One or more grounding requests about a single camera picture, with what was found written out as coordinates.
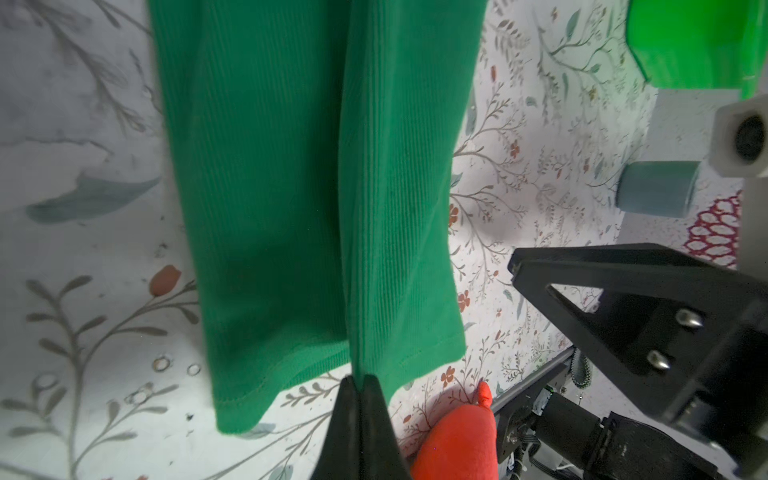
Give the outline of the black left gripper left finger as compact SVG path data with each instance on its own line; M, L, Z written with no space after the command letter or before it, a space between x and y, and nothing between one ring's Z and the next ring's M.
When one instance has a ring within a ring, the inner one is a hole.
M352 376L339 387L328 431L311 480L355 480L360 477L360 395Z

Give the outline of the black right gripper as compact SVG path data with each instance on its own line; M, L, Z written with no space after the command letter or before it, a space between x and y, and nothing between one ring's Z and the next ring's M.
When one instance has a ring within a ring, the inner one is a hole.
M655 244L518 248L515 289L651 419L767 474L767 286Z

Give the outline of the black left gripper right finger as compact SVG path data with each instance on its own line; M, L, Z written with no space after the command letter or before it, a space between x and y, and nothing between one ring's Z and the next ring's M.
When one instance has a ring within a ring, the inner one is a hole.
M411 480L379 380L366 375L360 394L360 478Z

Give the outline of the green tank top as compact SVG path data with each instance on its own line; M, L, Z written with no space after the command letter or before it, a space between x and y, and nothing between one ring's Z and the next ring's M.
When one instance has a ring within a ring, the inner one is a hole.
M465 353L452 154L482 1L153 1L218 430L350 365L391 397Z

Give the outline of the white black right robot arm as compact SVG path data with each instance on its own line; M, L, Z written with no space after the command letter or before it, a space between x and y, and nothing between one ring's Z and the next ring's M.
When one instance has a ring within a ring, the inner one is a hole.
M767 285L657 244L519 248L513 287L646 416L598 418L559 394L532 427L587 479L716 479L671 437L767 475Z

